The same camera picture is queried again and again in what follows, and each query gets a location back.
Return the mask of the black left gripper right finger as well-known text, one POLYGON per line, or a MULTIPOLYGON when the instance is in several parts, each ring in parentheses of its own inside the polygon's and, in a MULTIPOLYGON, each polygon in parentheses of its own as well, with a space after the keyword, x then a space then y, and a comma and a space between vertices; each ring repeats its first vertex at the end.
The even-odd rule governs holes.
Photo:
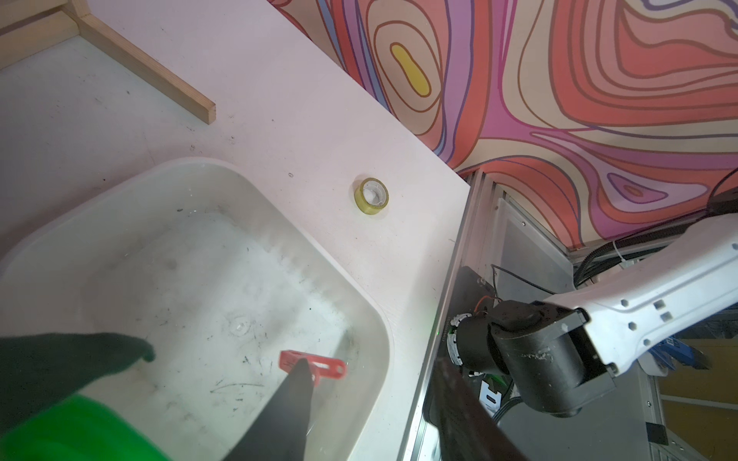
POLYGON ((443 460, 523 460, 498 428, 461 374, 446 358, 436 359, 430 378, 432 425, 439 432, 443 460))

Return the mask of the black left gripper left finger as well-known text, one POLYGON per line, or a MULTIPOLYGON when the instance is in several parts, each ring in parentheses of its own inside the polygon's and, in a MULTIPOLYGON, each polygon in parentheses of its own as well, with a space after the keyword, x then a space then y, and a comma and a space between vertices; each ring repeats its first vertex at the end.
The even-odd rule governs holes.
POLYGON ((314 383, 300 359, 225 460, 305 459, 314 383))

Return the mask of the red clothespin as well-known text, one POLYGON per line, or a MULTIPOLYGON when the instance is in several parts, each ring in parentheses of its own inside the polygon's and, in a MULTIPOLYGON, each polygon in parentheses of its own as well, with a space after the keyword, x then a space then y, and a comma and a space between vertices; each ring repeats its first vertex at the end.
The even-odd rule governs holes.
POLYGON ((347 364, 337 358, 311 355, 294 350, 280 352, 279 368, 290 373, 300 360, 305 360, 311 370, 313 386, 318 387, 321 380, 342 380, 348 373, 347 364))

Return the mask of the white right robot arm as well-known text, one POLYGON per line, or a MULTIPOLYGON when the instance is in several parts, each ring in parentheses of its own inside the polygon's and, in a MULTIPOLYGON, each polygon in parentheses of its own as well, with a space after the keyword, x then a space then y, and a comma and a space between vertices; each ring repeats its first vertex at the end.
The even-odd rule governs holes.
POLYGON ((736 301, 735 214, 705 218, 652 257, 581 290, 532 303, 464 298, 430 388, 441 457, 522 458, 464 372, 510 376, 531 409, 572 417, 653 346, 736 301))

